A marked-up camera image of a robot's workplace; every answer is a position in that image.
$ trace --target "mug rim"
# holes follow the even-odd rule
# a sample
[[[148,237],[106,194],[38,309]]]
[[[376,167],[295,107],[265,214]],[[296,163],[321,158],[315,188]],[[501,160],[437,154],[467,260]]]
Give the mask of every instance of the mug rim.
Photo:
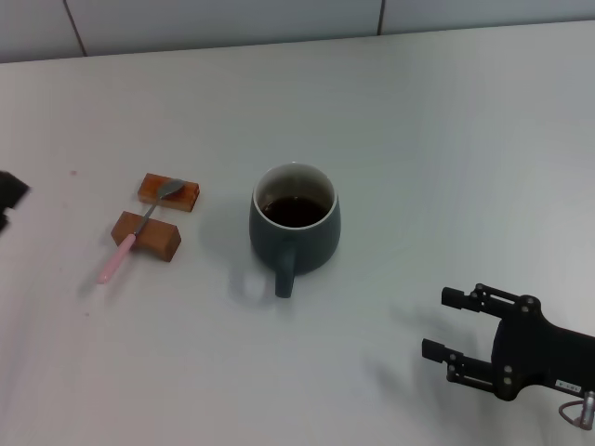
[[[328,182],[331,184],[332,188],[333,188],[333,204],[331,205],[330,209],[328,210],[328,212],[324,215],[324,217],[322,217],[320,220],[318,220],[316,223],[312,223],[311,225],[308,226],[302,226],[300,228],[292,228],[290,226],[283,226],[280,225],[279,223],[275,223],[274,221],[272,221],[270,218],[268,218],[267,216],[264,215],[264,213],[262,212],[262,210],[260,209],[260,206],[257,203],[257,189],[258,189],[258,185],[260,184],[260,181],[262,181],[264,179],[265,176],[267,176],[267,174],[270,171],[279,169],[281,167],[285,167],[287,165],[303,165],[306,167],[310,167],[314,170],[317,170],[318,172],[320,172],[326,179],[328,179]],[[315,165],[312,164],[305,164],[305,163],[298,163],[295,161],[292,161],[291,163],[285,163],[285,164],[279,164],[276,165],[274,167],[271,167],[269,170],[267,170],[261,177],[260,179],[257,181],[257,184],[254,186],[254,189],[252,190],[252,204],[254,205],[254,207],[257,208],[258,213],[260,214],[260,216],[262,216],[266,221],[268,221],[269,223],[271,223],[273,226],[276,226],[277,228],[280,228],[282,230],[309,230],[311,228],[314,228],[320,224],[322,224],[325,220],[327,220],[329,218],[329,216],[333,213],[333,211],[335,210],[335,208],[337,207],[337,202],[338,202],[338,195],[337,195],[337,191],[335,190],[335,185],[333,184],[333,181],[331,181],[331,178],[328,177],[328,175],[323,172],[322,170],[320,170],[318,167],[316,167]]]

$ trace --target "mug handle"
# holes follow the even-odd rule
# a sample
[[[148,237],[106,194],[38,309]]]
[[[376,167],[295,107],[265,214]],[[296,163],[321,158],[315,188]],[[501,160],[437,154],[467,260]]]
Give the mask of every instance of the mug handle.
[[[291,297],[294,288],[296,267],[296,244],[285,241],[279,248],[275,268],[275,294],[277,297]]]

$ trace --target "label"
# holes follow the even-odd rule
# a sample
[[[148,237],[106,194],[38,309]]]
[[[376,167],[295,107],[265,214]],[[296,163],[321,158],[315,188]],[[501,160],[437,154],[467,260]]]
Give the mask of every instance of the label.
[[[566,390],[570,390],[571,392],[580,393],[580,386],[575,386],[574,384],[566,383],[561,381],[560,379],[556,380],[556,387],[565,388]]]

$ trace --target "white wall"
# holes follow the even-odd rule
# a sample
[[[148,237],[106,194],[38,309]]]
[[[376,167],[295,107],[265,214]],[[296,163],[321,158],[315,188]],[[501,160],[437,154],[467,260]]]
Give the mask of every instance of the white wall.
[[[386,0],[383,33],[595,19],[595,0]]]
[[[82,55],[61,0],[0,0],[0,62]]]
[[[69,0],[90,56],[374,35],[380,0]]]

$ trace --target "tile grout line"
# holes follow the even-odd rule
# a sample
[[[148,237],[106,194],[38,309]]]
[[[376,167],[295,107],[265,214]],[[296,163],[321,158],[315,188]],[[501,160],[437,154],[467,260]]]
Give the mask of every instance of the tile grout line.
[[[71,13],[71,9],[68,7],[68,3],[66,2],[66,0],[62,0],[62,4],[64,5],[64,8],[66,9],[66,14],[68,14],[68,19],[71,21],[71,25],[73,26],[74,34],[76,35],[76,40],[78,42],[78,45],[80,46],[81,51],[83,52],[83,56],[86,57],[87,53],[85,50],[85,45],[83,45],[83,39],[81,39],[81,34],[79,34],[78,30],[76,29],[76,23],[74,23],[74,18],[73,18],[73,14]]]
[[[387,0],[380,0],[380,17],[378,17],[378,28],[376,35],[382,35],[382,25],[384,24],[384,8],[387,5]]]

